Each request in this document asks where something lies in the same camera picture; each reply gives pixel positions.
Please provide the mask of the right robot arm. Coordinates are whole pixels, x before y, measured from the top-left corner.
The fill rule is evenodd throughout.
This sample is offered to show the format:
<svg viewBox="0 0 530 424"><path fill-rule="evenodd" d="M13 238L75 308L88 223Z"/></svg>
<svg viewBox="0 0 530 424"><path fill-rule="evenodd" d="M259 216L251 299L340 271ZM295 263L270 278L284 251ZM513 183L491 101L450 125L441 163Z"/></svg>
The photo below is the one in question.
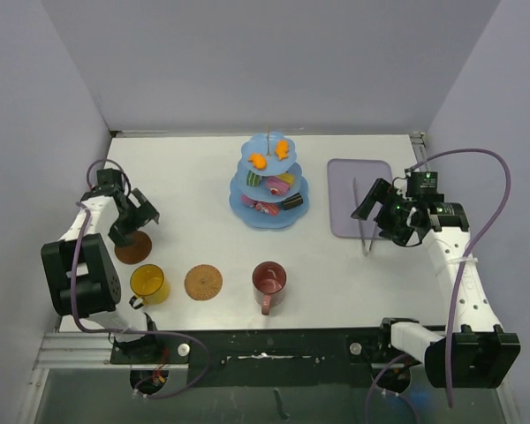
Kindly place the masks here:
<svg viewBox="0 0 530 424"><path fill-rule="evenodd" d="M466 251L472 239L464 208L445 201L437 180L434 171L413 172L401 191L378 178L351 214L360 222L373 220L380 237L397 246L412 247L416 237L429 254L448 308L444 335L415 319L383 319L375 349L387 361L408 354L436 388L495 389L519 356L519 338L502 327L477 261Z"/></svg>

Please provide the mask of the red pink macaron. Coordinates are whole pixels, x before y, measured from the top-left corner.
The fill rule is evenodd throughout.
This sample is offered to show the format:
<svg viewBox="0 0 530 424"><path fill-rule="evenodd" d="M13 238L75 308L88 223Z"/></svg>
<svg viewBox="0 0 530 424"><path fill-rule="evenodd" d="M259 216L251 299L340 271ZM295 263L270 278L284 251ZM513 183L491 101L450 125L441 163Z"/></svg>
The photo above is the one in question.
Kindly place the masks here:
<svg viewBox="0 0 530 424"><path fill-rule="evenodd" d="M268 216L277 216L280 211L280 208L276 205L276 203L264 201L257 201L254 204L254 209Z"/></svg>

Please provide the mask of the purple serving tray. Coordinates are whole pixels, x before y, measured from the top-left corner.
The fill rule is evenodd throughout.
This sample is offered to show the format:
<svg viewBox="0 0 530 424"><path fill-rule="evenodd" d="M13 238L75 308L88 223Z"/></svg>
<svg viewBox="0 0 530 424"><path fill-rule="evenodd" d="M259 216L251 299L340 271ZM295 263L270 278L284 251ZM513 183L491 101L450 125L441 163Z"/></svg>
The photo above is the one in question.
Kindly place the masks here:
<svg viewBox="0 0 530 424"><path fill-rule="evenodd" d="M363 201L378 178L390 182L392 170L381 160L359 160L334 158L328 161L329 220L331 232L343 239L359 239L358 221L351 218L356 209L352 192L352 180L357 179L360 201ZM370 238L375 227L374 218L379 205L372 210L367 221L363 221L366 238Z"/></svg>

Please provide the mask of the woven rattan coaster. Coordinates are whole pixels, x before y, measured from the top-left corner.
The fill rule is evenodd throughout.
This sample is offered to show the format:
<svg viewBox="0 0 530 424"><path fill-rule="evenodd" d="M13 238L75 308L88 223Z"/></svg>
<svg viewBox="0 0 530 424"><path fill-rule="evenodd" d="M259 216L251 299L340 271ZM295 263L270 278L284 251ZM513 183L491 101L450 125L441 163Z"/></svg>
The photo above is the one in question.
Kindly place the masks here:
<svg viewBox="0 0 530 424"><path fill-rule="evenodd" d="M212 265L197 265L187 272L184 287L191 299L210 300L222 290L223 277L220 271Z"/></svg>

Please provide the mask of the yellow pink cake slice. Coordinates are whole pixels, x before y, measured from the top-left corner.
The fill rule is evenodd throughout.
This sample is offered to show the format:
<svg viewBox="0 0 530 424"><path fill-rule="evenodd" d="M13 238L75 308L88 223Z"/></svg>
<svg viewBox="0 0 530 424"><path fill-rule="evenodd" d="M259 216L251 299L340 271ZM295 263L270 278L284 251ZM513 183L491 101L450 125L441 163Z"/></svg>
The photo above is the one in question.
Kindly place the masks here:
<svg viewBox="0 0 530 424"><path fill-rule="evenodd" d="M291 173L288 173L288 172L277 175L276 177L286 182L289 186L292 186L295 180L295 177Z"/></svg>

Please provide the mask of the orange cookie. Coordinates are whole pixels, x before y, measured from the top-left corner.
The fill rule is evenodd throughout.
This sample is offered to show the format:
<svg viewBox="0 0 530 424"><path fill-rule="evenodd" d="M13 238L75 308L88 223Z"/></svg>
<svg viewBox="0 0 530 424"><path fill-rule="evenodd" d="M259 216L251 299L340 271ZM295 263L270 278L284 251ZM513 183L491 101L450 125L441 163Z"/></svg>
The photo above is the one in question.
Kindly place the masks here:
<svg viewBox="0 0 530 424"><path fill-rule="evenodd" d="M290 143L288 140L282 139L278 141L275 148L275 154L279 161L287 159L290 153Z"/></svg>
<svg viewBox="0 0 530 424"><path fill-rule="evenodd" d="M247 161L257 170L265 170L268 166L266 157L258 153L252 153L248 156Z"/></svg>

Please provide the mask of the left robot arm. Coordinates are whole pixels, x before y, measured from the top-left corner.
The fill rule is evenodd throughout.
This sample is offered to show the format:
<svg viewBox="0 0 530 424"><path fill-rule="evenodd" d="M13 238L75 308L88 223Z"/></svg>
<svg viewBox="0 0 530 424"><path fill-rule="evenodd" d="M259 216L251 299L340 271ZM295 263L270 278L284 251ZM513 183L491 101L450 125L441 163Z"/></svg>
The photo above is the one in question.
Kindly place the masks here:
<svg viewBox="0 0 530 424"><path fill-rule="evenodd" d="M89 166L86 180L69 229L41 249L52 305L79 328L85 319L96 323L119 351L153 362L163 342L148 315L129 318L118 310L122 288L114 262L135 265L148 258L152 241L142 229L158 222L159 212L116 162L105 169Z"/></svg>

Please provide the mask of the yellow enamel mug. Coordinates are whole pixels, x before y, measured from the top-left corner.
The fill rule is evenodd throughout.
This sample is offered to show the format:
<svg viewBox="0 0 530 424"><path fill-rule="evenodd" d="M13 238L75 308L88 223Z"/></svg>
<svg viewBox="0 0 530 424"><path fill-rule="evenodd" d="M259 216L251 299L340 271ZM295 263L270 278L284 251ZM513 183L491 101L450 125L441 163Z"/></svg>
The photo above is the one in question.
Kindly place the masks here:
<svg viewBox="0 0 530 424"><path fill-rule="evenodd" d="M163 270L154 264L145 264L133 271L130 277L133 309L162 304L170 295L170 284Z"/></svg>

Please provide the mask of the chocolate layered cake slice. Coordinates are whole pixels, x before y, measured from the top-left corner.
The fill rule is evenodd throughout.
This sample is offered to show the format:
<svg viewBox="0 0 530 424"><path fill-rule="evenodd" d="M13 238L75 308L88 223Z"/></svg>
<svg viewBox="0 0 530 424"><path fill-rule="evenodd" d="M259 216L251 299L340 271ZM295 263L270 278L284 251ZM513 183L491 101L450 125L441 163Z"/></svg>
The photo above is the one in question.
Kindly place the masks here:
<svg viewBox="0 0 530 424"><path fill-rule="evenodd" d="M291 210L299 207L304 203L304 198L300 193L295 193L282 201L283 210Z"/></svg>

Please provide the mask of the pink strawberry cake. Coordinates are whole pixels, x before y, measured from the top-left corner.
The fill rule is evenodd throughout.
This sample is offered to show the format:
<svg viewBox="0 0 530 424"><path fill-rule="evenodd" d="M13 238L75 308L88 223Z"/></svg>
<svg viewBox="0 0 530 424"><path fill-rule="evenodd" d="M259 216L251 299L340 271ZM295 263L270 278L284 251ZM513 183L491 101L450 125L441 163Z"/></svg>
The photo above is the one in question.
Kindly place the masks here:
<svg viewBox="0 0 530 424"><path fill-rule="evenodd" d="M276 196L286 195L291 189L291 187L286 182L280 180L276 176L267 177L264 185L270 191L271 194Z"/></svg>

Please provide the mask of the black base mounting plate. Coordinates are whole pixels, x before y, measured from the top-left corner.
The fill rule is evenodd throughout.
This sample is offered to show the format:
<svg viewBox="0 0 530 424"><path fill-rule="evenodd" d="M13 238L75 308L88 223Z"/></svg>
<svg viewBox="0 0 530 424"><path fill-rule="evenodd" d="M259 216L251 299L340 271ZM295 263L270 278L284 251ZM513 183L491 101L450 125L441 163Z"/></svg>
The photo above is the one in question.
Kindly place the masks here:
<svg viewBox="0 0 530 424"><path fill-rule="evenodd" d="M175 370L198 388L366 388L400 354L377 328L208 330L155 337L152 348L121 352L113 344L110 355L110 364L131 367L132 385L149 394Z"/></svg>

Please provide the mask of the green striped macaron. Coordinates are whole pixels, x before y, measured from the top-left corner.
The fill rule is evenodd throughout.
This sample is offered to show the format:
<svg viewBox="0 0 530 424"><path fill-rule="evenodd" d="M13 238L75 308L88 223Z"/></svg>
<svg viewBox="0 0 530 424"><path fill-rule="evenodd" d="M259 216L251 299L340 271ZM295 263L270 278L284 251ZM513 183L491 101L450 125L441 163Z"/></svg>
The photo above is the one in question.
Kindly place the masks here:
<svg viewBox="0 0 530 424"><path fill-rule="evenodd" d="M246 185L250 187L257 187L261 182L261 176L249 171L246 174Z"/></svg>

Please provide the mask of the pink patterned mug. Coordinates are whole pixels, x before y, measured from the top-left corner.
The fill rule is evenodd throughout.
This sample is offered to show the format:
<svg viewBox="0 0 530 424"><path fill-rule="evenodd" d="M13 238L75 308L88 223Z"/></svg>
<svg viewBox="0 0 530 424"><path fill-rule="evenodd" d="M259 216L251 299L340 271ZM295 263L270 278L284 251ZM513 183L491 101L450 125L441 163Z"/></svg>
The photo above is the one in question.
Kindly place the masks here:
<svg viewBox="0 0 530 424"><path fill-rule="evenodd" d="M286 271L277 262L265 261L254 269L254 298L261 308L262 315L268 316L274 307L284 301L286 283Z"/></svg>

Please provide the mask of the brown wooden coaster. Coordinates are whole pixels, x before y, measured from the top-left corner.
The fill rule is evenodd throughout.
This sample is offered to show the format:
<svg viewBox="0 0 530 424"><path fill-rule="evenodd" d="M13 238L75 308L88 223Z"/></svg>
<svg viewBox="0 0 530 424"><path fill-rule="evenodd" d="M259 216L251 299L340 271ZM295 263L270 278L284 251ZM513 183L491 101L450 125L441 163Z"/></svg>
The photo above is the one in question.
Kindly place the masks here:
<svg viewBox="0 0 530 424"><path fill-rule="evenodd" d="M131 237L130 245L114 247L117 259L126 265L134 265L146 260L153 247L151 238L144 231L136 231Z"/></svg>

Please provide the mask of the blue three-tier cake stand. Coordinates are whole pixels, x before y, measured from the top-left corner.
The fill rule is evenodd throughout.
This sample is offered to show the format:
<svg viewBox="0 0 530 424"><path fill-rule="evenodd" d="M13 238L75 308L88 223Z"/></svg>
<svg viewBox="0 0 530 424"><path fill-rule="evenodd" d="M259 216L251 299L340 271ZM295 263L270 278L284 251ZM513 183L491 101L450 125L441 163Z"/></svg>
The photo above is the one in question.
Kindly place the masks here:
<svg viewBox="0 0 530 424"><path fill-rule="evenodd" d="M257 230L282 230L309 209L308 183L297 162L295 142L281 132L253 135L241 147L230 182L233 213Z"/></svg>

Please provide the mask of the aluminium rail frame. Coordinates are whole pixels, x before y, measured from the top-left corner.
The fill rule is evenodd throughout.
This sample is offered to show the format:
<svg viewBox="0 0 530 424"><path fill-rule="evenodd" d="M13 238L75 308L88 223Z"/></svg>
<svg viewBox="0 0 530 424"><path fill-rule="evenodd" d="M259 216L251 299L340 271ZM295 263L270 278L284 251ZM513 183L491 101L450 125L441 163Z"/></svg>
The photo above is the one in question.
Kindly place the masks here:
<svg viewBox="0 0 530 424"><path fill-rule="evenodd" d="M176 339L189 363L311 358L315 330L447 389L496 387L519 355L463 207L404 136L119 139L90 168L41 259L57 314L124 352Z"/></svg>

